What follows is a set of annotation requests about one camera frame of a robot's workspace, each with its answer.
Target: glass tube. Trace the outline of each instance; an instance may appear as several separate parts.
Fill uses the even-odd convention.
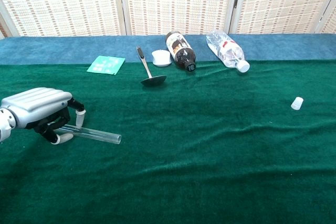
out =
[[[73,125],[66,124],[59,129],[55,129],[56,133],[71,133],[74,136],[81,136],[85,138],[90,138],[94,140],[99,140],[103,142],[108,142],[112,144],[120,144],[121,135],[104,132],[104,131],[97,131],[92,129],[87,129],[83,127],[76,127]]]

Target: small white cap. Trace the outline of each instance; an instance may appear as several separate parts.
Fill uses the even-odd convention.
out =
[[[170,65],[170,52],[167,50],[156,50],[152,52],[153,64],[158,67],[165,67]]]
[[[239,72],[245,73],[247,72],[247,70],[250,69],[250,64],[246,60],[241,60],[237,64],[237,69],[239,70]]]
[[[291,107],[294,110],[299,110],[301,108],[302,103],[303,103],[303,98],[296,97],[295,100],[293,101]]]

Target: green felt tablecloth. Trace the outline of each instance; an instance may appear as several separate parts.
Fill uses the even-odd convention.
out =
[[[1,98],[69,91],[85,127],[122,134],[120,145],[54,146],[12,130],[0,144],[1,223],[334,223],[336,61],[252,61],[247,74],[150,64],[167,75],[156,88],[140,83],[140,63],[116,76],[88,67],[0,66]]]

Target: plastic water bottle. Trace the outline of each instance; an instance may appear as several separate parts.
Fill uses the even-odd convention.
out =
[[[250,64],[245,60],[241,47],[225,32],[212,31],[206,35],[206,42],[211,51],[228,68],[237,68],[242,73],[245,73],[250,68]]]

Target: bottle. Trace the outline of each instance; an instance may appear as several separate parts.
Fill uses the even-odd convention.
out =
[[[196,68],[196,55],[189,43],[178,31],[171,31],[166,35],[166,45],[176,64],[180,68],[192,72]]]
[[[250,64],[245,60],[241,47],[225,32],[219,30],[210,32],[206,35],[206,42],[211,51],[228,68],[237,68],[242,73],[245,73],[250,68]]]

